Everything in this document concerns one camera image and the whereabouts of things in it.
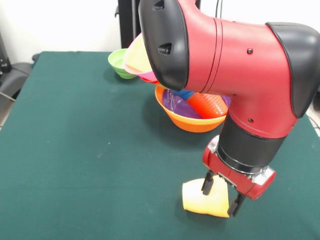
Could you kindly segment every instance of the blue object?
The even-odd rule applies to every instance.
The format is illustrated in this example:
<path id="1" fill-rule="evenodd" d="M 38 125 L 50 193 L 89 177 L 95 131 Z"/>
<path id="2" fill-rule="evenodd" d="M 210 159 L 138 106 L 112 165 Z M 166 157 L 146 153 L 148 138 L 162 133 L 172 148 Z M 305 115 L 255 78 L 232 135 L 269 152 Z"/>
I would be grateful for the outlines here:
<path id="1" fill-rule="evenodd" d="M 187 101 L 193 94 L 195 94 L 194 91 L 188 91 L 188 90 L 180 90 L 180 91 L 173 90 L 172 92 L 185 101 Z"/>

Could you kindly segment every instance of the white wall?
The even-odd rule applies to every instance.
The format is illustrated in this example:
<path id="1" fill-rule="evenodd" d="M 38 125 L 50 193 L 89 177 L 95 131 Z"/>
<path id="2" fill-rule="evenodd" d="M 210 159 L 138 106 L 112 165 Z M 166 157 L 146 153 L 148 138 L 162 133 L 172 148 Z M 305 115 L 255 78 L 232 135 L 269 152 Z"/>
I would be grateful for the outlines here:
<path id="1" fill-rule="evenodd" d="M 320 31 L 317 0 L 224 0 L 222 17 L 264 24 L 296 22 Z M 113 51 L 121 47 L 118 0 L 0 0 L 0 31 L 13 63 L 41 51 Z M 202 0 L 213 16 L 216 0 Z"/>
<path id="2" fill-rule="evenodd" d="M 216 13 L 217 0 L 201 0 L 201 11 Z M 252 24 L 294 22 L 306 24 L 320 32 L 318 0 L 223 0 L 222 18 Z"/>
<path id="3" fill-rule="evenodd" d="M 42 51 L 121 47 L 118 0 L 0 0 L 0 31 L 11 62 Z"/>

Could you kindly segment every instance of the plastic bowl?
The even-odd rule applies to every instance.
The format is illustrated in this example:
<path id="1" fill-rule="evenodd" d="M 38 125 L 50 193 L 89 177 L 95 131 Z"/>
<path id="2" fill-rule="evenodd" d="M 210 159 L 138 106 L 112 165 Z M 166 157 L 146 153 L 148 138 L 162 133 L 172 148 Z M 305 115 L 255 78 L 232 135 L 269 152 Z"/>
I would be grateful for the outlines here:
<path id="1" fill-rule="evenodd" d="M 215 129 L 226 119 L 226 116 L 210 118 L 210 119 L 195 119 L 195 118 L 189 118 L 189 117 L 178 115 L 168 110 L 163 105 L 162 97 L 164 94 L 164 90 L 165 90 L 164 87 L 157 85 L 155 87 L 155 98 L 160 104 L 160 106 L 164 109 L 164 111 L 168 114 L 172 122 L 182 130 L 185 130 L 191 133 L 205 133 Z"/>
<path id="2" fill-rule="evenodd" d="M 124 56 L 124 69 L 130 74 L 134 74 L 134 75 L 139 76 L 143 81 L 145 81 L 147 83 L 158 84 L 159 82 L 158 82 L 154 72 L 152 71 L 152 69 L 150 69 L 150 71 L 142 72 L 142 71 L 135 69 L 127 64 L 127 59 L 129 58 L 128 56 L 135 58 L 135 55 L 138 54 L 137 52 L 143 51 L 143 49 L 141 49 L 142 42 L 143 42 L 143 36 L 142 36 L 142 33 L 140 33 L 135 38 L 135 40 L 131 43 L 131 45 L 129 46 L 129 48 Z"/>
<path id="3" fill-rule="evenodd" d="M 111 53 L 108 57 L 108 61 L 115 72 L 123 79 L 133 79 L 136 75 L 131 74 L 125 70 L 124 57 L 127 52 L 127 48 L 119 49 Z"/>

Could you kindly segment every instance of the orange bowl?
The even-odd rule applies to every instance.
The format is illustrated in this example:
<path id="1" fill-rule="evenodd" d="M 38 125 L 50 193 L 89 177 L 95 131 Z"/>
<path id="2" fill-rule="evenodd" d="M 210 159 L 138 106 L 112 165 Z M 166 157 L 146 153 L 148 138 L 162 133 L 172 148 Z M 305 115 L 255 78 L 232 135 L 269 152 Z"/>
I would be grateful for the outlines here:
<path id="1" fill-rule="evenodd" d="M 165 90 L 164 87 L 162 87 L 161 85 L 157 85 L 155 87 L 155 98 L 160 104 L 160 106 L 164 109 L 166 114 L 168 114 L 172 122 L 182 130 L 185 130 L 191 133 L 205 133 L 215 129 L 226 119 L 226 116 L 210 118 L 210 119 L 195 119 L 195 118 L 189 118 L 189 117 L 178 115 L 173 111 L 168 110 L 163 105 L 162 97 L 164 94 L 164 90 Z"/>

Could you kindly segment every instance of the table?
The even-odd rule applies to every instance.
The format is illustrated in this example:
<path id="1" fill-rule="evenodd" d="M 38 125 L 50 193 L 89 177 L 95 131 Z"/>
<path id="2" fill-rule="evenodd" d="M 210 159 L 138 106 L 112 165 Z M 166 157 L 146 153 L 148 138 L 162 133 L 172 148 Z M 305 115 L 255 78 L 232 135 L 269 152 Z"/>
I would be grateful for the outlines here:
<path id="1" fill-rule="evenodd" d="M 183 210 L 219 129 L 177 128 L 154 85 L 106 52 L 44 52 L 0 133 L 0 239 L 319 239 L 320 141 L 306 117 L 271 163 L 275 182 L 235 218 Z"/>

